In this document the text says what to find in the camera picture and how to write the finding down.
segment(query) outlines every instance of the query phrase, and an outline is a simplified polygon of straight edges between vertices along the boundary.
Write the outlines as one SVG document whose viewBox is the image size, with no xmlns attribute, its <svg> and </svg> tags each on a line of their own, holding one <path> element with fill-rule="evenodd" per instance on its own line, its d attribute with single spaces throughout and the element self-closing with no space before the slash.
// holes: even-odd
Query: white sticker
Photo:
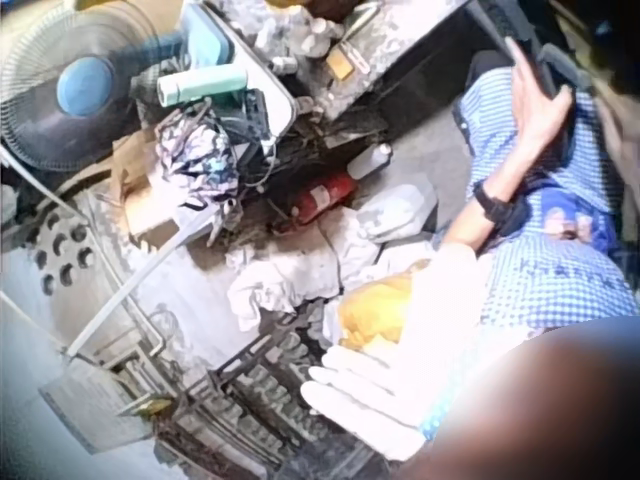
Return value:
<svg viewBox="0 0 640 480">
<path fill-rule="evenodd" d="M 325 210 L 331 206 L 331 195 L 323 185 L 314 188 L 309 192 L 318 205 L 318 210 Z"/>
</svg>

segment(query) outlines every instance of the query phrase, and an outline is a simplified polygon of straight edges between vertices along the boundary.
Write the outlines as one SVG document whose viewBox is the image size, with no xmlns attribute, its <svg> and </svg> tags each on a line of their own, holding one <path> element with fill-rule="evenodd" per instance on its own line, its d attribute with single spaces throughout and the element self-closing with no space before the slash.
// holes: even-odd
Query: electric fan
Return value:
<svg viewBox="0 0 640 480">
<path fill-rule="evenodd" d="M 3 68 L 2 136 L 40 170 L 73 172 L 138 128 L 132 79 L 154 86 L 181 37 L 159 39 L 135 6 L 58 7 L 13 48 Z"/>
</svg>

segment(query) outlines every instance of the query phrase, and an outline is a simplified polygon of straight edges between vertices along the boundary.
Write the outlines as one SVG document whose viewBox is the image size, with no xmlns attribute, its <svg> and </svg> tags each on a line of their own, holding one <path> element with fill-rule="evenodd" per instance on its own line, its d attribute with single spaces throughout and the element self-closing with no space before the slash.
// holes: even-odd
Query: patterned cloth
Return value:
<svg viewBox="0 0 640 480">
<path fill-rule="evenodd" d="M 638 305 L 620 269 L 606 255 L 615 246 L 613 214 L 622 186 L 603 152 L 591 98 L 576 95 L 574 140 L 567 159 L 549 150 L 523 182 L 531 216 L 522 230 L 494 244 L 489 295 L 472 345 L 450 374 L 447 392 L 422 426 L 428 440 L 474 372 L 545 328 L 622 315 Z M 511 69 L 483 74 L 461 102 L 461 113 L 475 154 L 470 198 L 514 147 L 516 127 L 511 103 Z M 562 212 L 565 223 L 581 220 L 581 238 L 559 239 L 549 231 Z"/>
<path fill-rule="evenodd" d="M 239 181 L 229 137 L 210 107 L 174 112 L 157 130 L 165 180 L 186 190 L 187 204 L 201 208 L 235 197 Z"/>
</svg>

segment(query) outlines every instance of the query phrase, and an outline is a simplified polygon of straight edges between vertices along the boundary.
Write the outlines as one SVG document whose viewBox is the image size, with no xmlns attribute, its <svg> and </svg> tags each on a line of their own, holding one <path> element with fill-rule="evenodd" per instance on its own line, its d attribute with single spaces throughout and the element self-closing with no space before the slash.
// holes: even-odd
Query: black watch strap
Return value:
<svg viewBox="0 0 640 480">
<path fill-rule="evenodd" d="M 484 209 L 484 216 L 487 220 L 500 226 L 511 217 L 514 206 L 511 203 L 489 197 L 487 192 L 484 191 L 482 182 L 476 183 L 473 194 L 480 206 Z"/>
</svg>

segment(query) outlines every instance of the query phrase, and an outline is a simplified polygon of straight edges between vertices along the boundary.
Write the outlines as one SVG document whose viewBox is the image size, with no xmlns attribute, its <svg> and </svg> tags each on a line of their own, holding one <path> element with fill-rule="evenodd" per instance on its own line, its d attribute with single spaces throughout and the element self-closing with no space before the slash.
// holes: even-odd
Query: light blue tube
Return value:
<svg viewBox="0 0 640 480">
<path fill-rule="evenodd" d="M 234 64 L 198 68 L 158 79 L 158 98 L 163 107 L 208 95 L 247 88 L 247 71 Z"/>
</svg>

